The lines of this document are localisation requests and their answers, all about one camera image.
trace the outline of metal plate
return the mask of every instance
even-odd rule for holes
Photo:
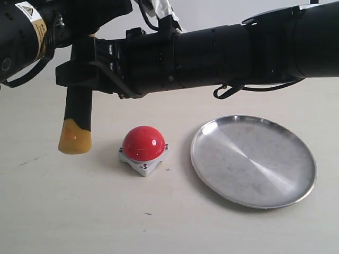
[[[204,125],[193,139],[191,160],[215,192],[259,209],[301,201],[317,175],[311,152],[295,134],[252,116],[222,117]]]

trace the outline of white table surface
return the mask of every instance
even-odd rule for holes
[[[65,88],[53,81],[3,87],[0,253],[339,253],[338,82],[309,79],[224,101],[214,99],[216,87],[124,101],[97,92],[93,148],[81,156],[57,150]],[[233,114],[277,122],[309,146],[318,179],[304,201],[250,210],[198,179],[189,157],[193,135]],[[124,136],[139,125],[158,128],[171,146],[146,178],[117,157]]]

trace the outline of warning label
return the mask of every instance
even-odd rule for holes
[[[44,54],[45,45],[42,45],[42,42],[47,32],[47,26],[42,19],[40,13],[29,2],[17,3],[15,4],[15,6],[26,15],[26,17],[29,19],[35,29],[39,44],[39,49],[36,57],[37,60],[41,58]]]

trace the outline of plate rim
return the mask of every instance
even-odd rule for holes
[[[298,199],[290,202],[290,203],[286,203],[284,205],[278,205],[278,206],[256,206],[256,205],[250,205],[250,204],[246,204],[244,202],[240,202],[240,201],[236,201],[232,198],[230,198],[229,196],[221,193],[220,191],[218,191],[215,187],[213,187],[211,184],[207,183],[206,180],[204,180],[204,178],[201,176],[201,174],[199,173],[199,170],[197,169],[197,166],[196,164],[194,163],[194,159],[193,159],[193,149],[194,149],[194,144],[197,140],[197,137],[199,136],[199,134],[202,132],[202,130],[208,125],[208,124],[211,124],[213,122],[217,122],[218,120],[221,120],[221,119],[228,119],[228,118],[234,118],[234,117],[247,117],[247,118],[251,118],[251,119],[256,119],[256,120],[263,120],[265,122],[268,122],[270,124],[274,124],[282,129],[284,129],[285,131],[287,131],[288,133],[292,134],[294,137],[296,137],[301,143],[302,145],[306,148],[307,152],[309,153],[309,155],[311,156],[312,158],[312,162],[313,162],[313,165],[314,165],[314,177],[313,177],[313,180],[311,181],[311,186],[310,188],[305,192],[303,193],[303,195],[301,197],[299,197]],[[299,138],[299,136],[297,136],[294,132],[290,131],[289,129],[285,128],[284,126],[274,122],[274,121],[271,121],[271,120],[268,120],[268,119],[265,119],[263,117],[258,117],[258,116],[251,116],[251,115],[227,115],[227,116],[222,116],[222,117],[218,117],[214,120],[211,120],[207,123],[205,123],[202,127],[200,127],[197,132],[195,133],[194,137],[193,137],[193,140],[191,142],[191,147],[190,147],[190,157],[191,157],[191,163],[193,165],[193,168],[194,168],[194,171],[196,172],[196,174],[199,176],[200,180],[203,181],[205,183],[206,186],[208,186],[211,190],[213,190],[215,193],[217,193],[218,195],[220,195],[221,197],[223,197],[224,199],[226,199],[227,201],[230,201],[234,204],[238,204],[238,205],[242,205],[242,206],[245,206],[245,207],[248,207],[248,208],[254,208],[254,209],[259,209],[259,210],[273,210],[273,209],[278,209],[278,208],[284,208],[284,207],[288,207],[288,206],[291,206],[291,205],[295,205],[299,202],[301,202],[302,200],[304,200],[306,197],[309,196],[309,194],[313,191],[313,189],[315,188],[315,184],[316,184],[316,181],[317,181],[317,178],[318,178],[318,169],[317,169],[317,163],[316,163],[316,160],[315,160],[315,157],[313,155],[313,153],[311,152],[311,150],[309,149],[309,147],[305,144],[305,142]]]

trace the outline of red dome button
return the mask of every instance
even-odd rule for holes
[[[136,161],[150,161],[158,158],[165,150],[163,135],[150,126],[139,126],[131,130],[125,137],[123,152]]]

